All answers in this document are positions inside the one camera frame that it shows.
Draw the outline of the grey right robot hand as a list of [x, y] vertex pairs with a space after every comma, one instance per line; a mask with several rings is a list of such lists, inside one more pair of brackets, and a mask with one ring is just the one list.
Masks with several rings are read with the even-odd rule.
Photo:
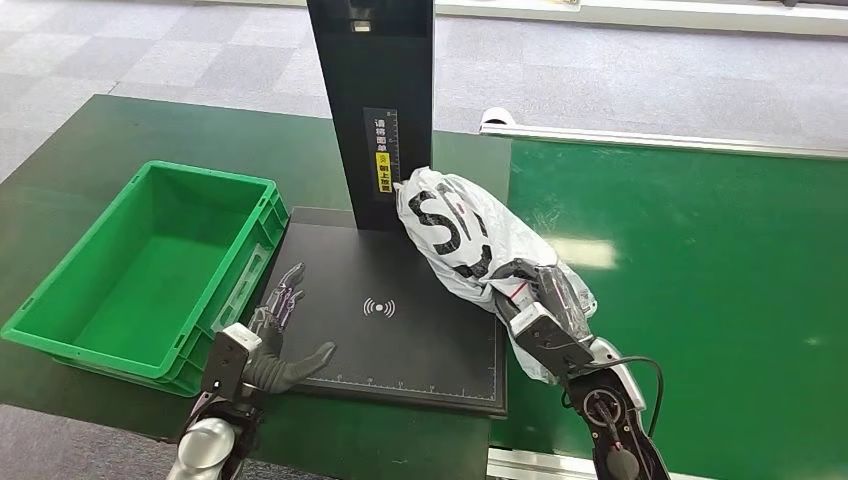
[[593, 337], [588, 320], [596, 311], [597, 302], [567, 265], [542, 265], [518, 258], [498, 267], [491, 277], [493, 281], [509, 278], [527, 282], [535, 302], [550, 312], [575, 341], [585, 343]]

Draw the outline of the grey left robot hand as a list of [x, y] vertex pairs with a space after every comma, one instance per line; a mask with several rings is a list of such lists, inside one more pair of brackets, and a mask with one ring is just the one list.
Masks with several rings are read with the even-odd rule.
[[311, 355], [288, 361], [280, 357], [289, 320], [304, 297], [298, 285], [305, 277], [305, 264], [294, 264], [279, 280], [264, 304], [254, 309], [248, 328], [261, 339], [259, 349], [242, 373], [242, 381], [268, 394], [281, 394], [326, 367], [336, 344], [325, 342]]

